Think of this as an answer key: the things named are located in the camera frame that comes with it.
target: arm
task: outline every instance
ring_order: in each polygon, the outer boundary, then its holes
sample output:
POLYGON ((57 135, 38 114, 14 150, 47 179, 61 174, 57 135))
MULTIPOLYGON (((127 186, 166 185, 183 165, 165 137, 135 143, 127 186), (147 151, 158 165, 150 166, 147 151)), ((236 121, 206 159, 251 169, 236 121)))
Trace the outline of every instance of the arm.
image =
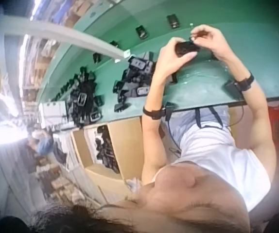
MULTIPOLYGON (((237 81, 250 77, 250 72, 233 53, 220 30, 208 25, 201 25, 192 30, 192 39, 195 44, 212 50, 219 60, 225 62, 237 81)), ((243 96, 253 115, 251 149, 272 181, 277 158, 272 140, 266 96, 257 82, 254 82, 249 90, 244 91, 243 96)))
MULTIPOLYGON (((226 64, 237 81, 250 77, 248 69, 235 55, 226 59, 226 64)), ((263 164, 272 181, 276 171, 277 156, 272 140, 266 96, 257 82, 253 82, 251 88, 243 92, 243 96, 253 115, 251 149, 263 164)))
MULTIPOLYGON (((147 111, 157 111, 161 109, 164 86, 167 77, 178 71, 185 63, 197 55, 196 52, 191 52, 181 58, 178 58, 175 54, 174 47, 178 42, 182 41, 184 40, 180 38, 172 38, 170 42, 161 49, 150 91, 146 99, 145 109, 147 111)), ((143 185, 150 183, 159 169, 168 163, 165 148, 158 131, 159 126, 160 120, 152 120, 149 116, 143 114, 143 185)))

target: person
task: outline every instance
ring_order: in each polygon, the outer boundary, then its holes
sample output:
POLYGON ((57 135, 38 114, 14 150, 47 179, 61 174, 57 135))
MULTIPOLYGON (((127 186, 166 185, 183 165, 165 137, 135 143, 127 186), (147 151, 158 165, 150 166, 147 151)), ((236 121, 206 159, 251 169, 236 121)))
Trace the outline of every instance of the person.
POLYGON ((28 137, 28 146, 40 156, 47 155, 53 152, 56 160, 65 165, 67 154, 61 151, 57 144, 54 142, 52 133, 42 129, 38 130, 37 133, 33 132, 34 135, 37 134, 37 138, 32 135, 28 137))
MULTIPOLYGON (((236 81, 251 77, 220 30, 195 27, 192 40, 224 62, 236 81)), ((191 61, 174 52, 181 38, 161 49, 145 112, 161 109, 166 78, 191 61)), ((276 168, 267 102, 254 81, 243 91, 253 114, 250 149, 236 148, 226 107, 173 113, 169 121, 181 157, 170 163, 160 138, 160 119, 142 116, 144 166, 139 192, 130 200, 97 211, 58 206, 42 212, 31 226, 37 232, 189 232, 248 233, 248 212, 268 193, 276 168)))

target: white box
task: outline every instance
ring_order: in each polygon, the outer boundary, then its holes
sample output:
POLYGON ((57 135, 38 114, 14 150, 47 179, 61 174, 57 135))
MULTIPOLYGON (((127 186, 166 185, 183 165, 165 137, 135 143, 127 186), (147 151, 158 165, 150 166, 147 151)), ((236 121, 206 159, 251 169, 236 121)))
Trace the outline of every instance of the white box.
POLYGON ((39 112, 43 129, 68 123, 65 101, 41 103, 39 112))

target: hand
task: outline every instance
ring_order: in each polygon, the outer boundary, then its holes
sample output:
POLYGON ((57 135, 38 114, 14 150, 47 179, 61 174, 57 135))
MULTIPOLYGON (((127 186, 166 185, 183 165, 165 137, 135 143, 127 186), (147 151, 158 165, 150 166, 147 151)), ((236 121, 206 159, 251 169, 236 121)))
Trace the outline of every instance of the hand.
POLYGON ((178 57, 175 53, 175 45, 184 42, 182 38, 173 37, 169 43, 160 50, 157 61, 153 82, 165 84, 166 78, 177 72, 183 65, 193 59, 197 52, 190 52, 182 57, 178 57))
POLYGON ((222 32, 208 25, 200 25, 192 30, 193 42, 211 50, 215 57, 225 61, 234 55, 222 32))

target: wire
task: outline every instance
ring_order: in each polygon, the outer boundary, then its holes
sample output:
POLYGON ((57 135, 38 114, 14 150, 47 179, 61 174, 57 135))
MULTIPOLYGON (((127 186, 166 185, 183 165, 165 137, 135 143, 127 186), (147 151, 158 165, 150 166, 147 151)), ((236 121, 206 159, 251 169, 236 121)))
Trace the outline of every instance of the wire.
POLYGON ((239 119, 236 123, 233 123, 233 124, 231 124, 231 125, 228 125, 227 128, 232 127, 232 126, 235 126, 235 125, 239 124, 239 123, 242 121, 242 119, 243 119, 243 117, 244 117, 244 107, 243 107, 243 105, 241 105, 241 108, 242 108, 242 115, 241 115, 240 119, 239 119))
POLYGON ((169 129, 169 133, 171 136, 171 139, 173 140, 173 142, 175 143, 176 147, 178 148, 179 153, 181 153, 180 147, 178 146, 177 142, 175 142, 172 132, 171 132, 171 128, 170 128, 170 121, 168 121, 168 129, 169 129))

